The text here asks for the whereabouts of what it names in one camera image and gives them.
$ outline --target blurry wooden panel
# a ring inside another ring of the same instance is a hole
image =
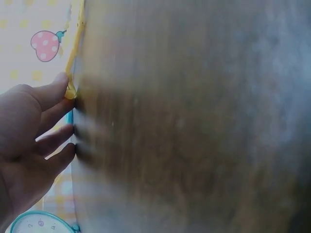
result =
[[[311,232],[311,1],[86,8],[84,233]]]

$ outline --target teal rim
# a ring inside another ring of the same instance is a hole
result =
[[[48,212],[44,212],[44,211],[40,211],[40,210],[27,211],[27,212],[21,214],[20,216],[18,216],[17,219],[15,219],[15,221],[13,222],[13,224],[11,226],[10,233],[13,233],[14,227],[18,223],[18,221],[20,221],[23,217],[28,216],[28,215],[45,215],[45,216],[52,217],[55,220],[61,222],[69,230],[70,233],[75,233],[74,229],[72,229],[72,227],[67,222],[62,220],[61,218],[59,218],[53,214],[50,214]]]

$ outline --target teal clock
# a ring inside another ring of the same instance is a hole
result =
[[[10,233],[79,233],[78,225],[70,226],[59,217],[44,211],[28,211],[12,224]]]

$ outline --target yellow edge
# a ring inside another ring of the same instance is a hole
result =
[[[69,56],[69,59],[68,59],[68,62],[65,68],[65,72],[69,77],[69,84],[67,87],[67,91],[65,93],[65,98],[69,100],[74,99],[76,97],[76,89],[73,85],[71,68],[73,66],[74,59],[76,58],[76,55],[78,54],[82,31],[84,30],[84,0],[80,0],[79,8],[80,9],[79,9],[79,15],[78,15],[77,31],[74,37],[74,43],[72,46],[72,50],[70,52],[70,56]]]

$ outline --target finger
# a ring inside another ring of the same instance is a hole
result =
[[[58,131],[41,138],[35,145],[35,153],[47,157],[66,142],[74,132],[72,125],[65,125]]]
[[[50,130],[73,107],[74,100],[62,99],[57,105],[43,112],[36,138]]]
[[[61,152],[47,160],[49,169],[54,177],[58,176],[73,160],[75,156],[75,145],[69,143]]]
[[[64,98],[68,82],[67,75],[60,73],[53,83],[34,88],[34,98],[40,104],[42,112],[52,108]]]

